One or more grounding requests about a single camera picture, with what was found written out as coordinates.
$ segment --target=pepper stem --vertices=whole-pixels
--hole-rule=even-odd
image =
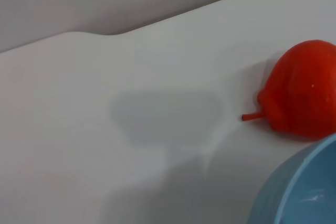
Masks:
[[[242,115],[241,119],[243,121],[250,121],[250,120],[254,120],[254,119],[258,119],[258,118],[264,118],[266,115],[264,112],[257,112],[257,113],[253,113],[253,114],[244,114]]]

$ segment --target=red vegetable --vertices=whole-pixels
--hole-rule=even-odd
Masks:
[[[336,46],[321,40],[300,43],[277,62],[258,95],[261,112],[275,131],[319,140],[336,132]]]

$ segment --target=bowl rim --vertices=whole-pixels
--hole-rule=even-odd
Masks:
[[[280,224],[280,220],[282,217],[283,209],[285,208],[285,205],[287,203],[287,200],[294,188],[294,185],[296,184],[297,180],[303,173],[303,171],[307,168],[309,163],[322,151],[324,150],[327,146],[332,144],[333,142],[336,141],[336,133],[332,134],[330,136],[327,136],[323,140],[321,140],[320,143],[318,143],[315,148],[303,159],[303,162],[300,164],[292,178],[290,179],[287,188],[285,189],[285,192],[281,198],[277,213],[275,215],[274,219],[274,224]]]

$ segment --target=white countertop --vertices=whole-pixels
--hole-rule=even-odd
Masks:
[[[223,0],[1,54],[1,223],[244,224],[306,144],[238,118],[284,51],[336,43],[333,2]]]

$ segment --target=light blue plastic bowl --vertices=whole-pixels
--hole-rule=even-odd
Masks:
[[[336,223],[336,134],[297,153],[269,177],[247,224]]]

